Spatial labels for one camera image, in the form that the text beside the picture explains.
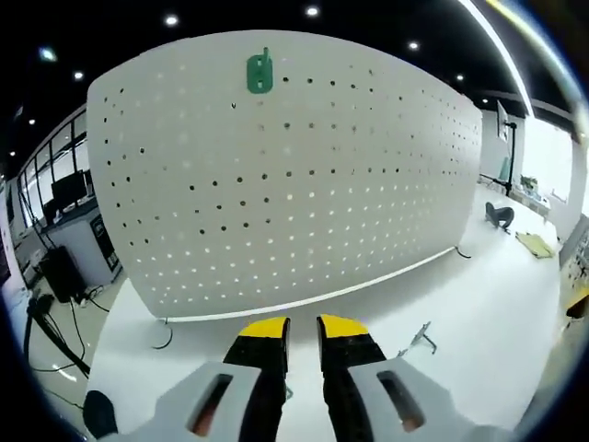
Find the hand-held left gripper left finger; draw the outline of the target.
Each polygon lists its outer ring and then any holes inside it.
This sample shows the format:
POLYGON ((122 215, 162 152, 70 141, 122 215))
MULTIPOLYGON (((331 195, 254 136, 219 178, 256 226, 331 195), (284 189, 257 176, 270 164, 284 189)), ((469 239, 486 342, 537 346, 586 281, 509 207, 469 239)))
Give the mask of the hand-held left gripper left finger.
POLYGON ((124 441, 274 441, 286 402, 290 319, 250 323, 221 362, 206 362, 156 402, 124 441))

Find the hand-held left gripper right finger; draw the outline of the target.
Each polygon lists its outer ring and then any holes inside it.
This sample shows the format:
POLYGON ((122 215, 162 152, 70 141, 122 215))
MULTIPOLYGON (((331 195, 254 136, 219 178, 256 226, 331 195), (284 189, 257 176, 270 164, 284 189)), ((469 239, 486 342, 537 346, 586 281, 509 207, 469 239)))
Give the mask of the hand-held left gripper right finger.
POLYGON ((323 397, 339 441, 463 441, 450 394, 357 320, 317 316, 323 397))

